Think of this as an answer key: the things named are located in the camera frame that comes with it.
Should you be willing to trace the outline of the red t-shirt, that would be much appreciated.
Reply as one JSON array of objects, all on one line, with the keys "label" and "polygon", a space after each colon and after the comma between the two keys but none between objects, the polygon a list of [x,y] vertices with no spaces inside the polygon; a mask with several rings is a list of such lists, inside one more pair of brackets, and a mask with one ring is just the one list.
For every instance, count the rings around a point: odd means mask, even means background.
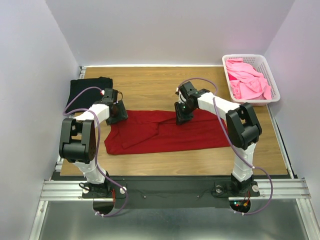
[{"label": "red t-shirt", "polygon": [[104,141],[110,155],[131,155],[223,148],[229,146],[216,115],[201,109],[192,120],[176,124],[163,110],[128,110],[128,119],[111,125]]}]

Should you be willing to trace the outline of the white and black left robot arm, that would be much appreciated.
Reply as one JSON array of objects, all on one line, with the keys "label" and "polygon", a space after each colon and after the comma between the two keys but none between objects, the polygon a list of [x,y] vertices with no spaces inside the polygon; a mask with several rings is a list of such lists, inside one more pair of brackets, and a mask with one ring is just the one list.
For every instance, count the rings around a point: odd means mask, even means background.
[{"label": "white and black left robot arm", "polygon": [[[79,108],[67,111],[84,92],[99,90],[101,99],[95,101],[89,108]],[[76,95],[64,109],[63,115],[68,116],[75,112],[82,112],[76,117],[65,118],[62,121],[59,156],[75,165],[82,172],[86,183],[79,186],[83,194],[93,194],[99,198],[115,194],[116,183],[98,162],[98,152],[101,138],[101,123],[108,125],[128,119],[123,99],[118,99],[122,92],[97,86],[88,87]]]}]

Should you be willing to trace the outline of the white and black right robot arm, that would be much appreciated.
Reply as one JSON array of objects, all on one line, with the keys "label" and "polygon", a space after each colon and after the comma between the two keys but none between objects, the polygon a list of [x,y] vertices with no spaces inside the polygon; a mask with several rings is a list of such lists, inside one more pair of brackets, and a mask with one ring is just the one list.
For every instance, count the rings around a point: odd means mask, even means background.
[{"label": "white and black right robot arm", "polygon": [[182,125],[193,118],[196,109],[207,111],[218,118],[230,147],[234,151],[234,166],[230,177],[230,190],[242,195],[253,183],[253,156],[262,127],[250,103],[238,104],[216,96],[207,89],[196,89],[188,81],[175,92],[179,100],[174,103],[176,124]]}]

